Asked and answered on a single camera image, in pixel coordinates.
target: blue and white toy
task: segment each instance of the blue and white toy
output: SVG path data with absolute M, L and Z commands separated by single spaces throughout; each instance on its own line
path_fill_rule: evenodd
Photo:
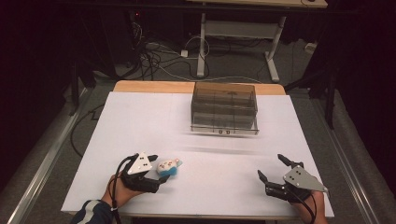
M 179 159 L 162 161 L 158 163 L 157 172 L 160 176 L 176 175 L 177 167 L 182 163 L 183 162 Z

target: desk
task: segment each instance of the desk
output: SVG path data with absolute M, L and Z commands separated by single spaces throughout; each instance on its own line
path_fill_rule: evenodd
M 190 131 L 193 83 L 119 82 L 107 98 L 62 211 L 74 213 L 86 200 L 100 198 L 119 163 L 146 151 L 159 156 L 154 166 L 174 158 L 183 164 L 157 193 L 140 195 L 125 204 L 122 215 L 296 218 L 288 203 L 265 195 L 257 170 L 270 181 L 284 183 L 282 175 L 290 168 L 277 159 L 277 153 L 303 161 L 306 170 L 320 180 L 318 169 L 289 96 L 279 85 L 255 86 L 259 134 L 219 136 Z M 154 171 L 146 176 L 158 178 Z M 327 199 L 326 216 L 333 217 Z
M 271 7 L 308 7 L 308 8 L 325 8 L 325 0 L 189 0 L 192 2 L 220 3 L 220 4 L 241 4 L 254 6 L 271 6 Z M 279 75 L 274 63 L 274 55 L 277 43 L 282 34 L 286 17 L 282 16 L 278 23 L 256 23 L 256 22 L 235 22 L 235 21 L 207 21 L 205 13 L 201 18 L 201 43 L 200 55 L 198 57 L 197 76 L 205 76 L 205 36 L 206 35 L 224 35 L 236 37 L 252 37 L 272 39 L 271 50 L 265 52 L 265 61 L 271 78 L 274 82 L 279 82 Z

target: blue sleeve with white stripe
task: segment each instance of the blue sleeve with white stripe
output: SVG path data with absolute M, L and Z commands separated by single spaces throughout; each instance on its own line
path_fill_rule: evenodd
M 111 224 L 110 205 L 100 200 L 87 201 L 73 217 L 71 224 Z

